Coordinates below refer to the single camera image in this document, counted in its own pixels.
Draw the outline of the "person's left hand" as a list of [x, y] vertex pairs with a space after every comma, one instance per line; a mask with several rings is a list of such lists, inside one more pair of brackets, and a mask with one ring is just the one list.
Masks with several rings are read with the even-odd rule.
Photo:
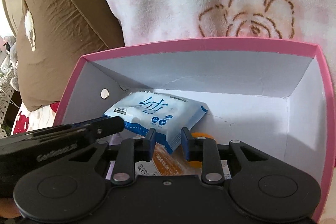
[[11, 219], [19, 217], [21, 214], [12, 198], [0, 199], [0, 216], [2, 218]]

